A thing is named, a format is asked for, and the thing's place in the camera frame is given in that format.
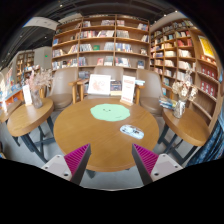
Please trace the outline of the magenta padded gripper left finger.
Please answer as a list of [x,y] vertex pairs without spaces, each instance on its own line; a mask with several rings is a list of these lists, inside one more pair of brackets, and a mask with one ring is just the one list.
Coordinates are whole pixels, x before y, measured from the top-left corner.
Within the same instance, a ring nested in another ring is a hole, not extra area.
[[54,156],[42,167],[42,169],[79,185],[90,155],[91,145],[86,144],[65,156]]

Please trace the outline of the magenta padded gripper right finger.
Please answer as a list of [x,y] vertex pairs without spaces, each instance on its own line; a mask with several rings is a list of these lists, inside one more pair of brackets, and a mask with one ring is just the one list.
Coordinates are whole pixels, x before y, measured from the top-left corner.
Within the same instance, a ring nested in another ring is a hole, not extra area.
[[157,155],[137,144],[132,145],[132,156],[143,185],[150,184],[182,169],[169,155]]

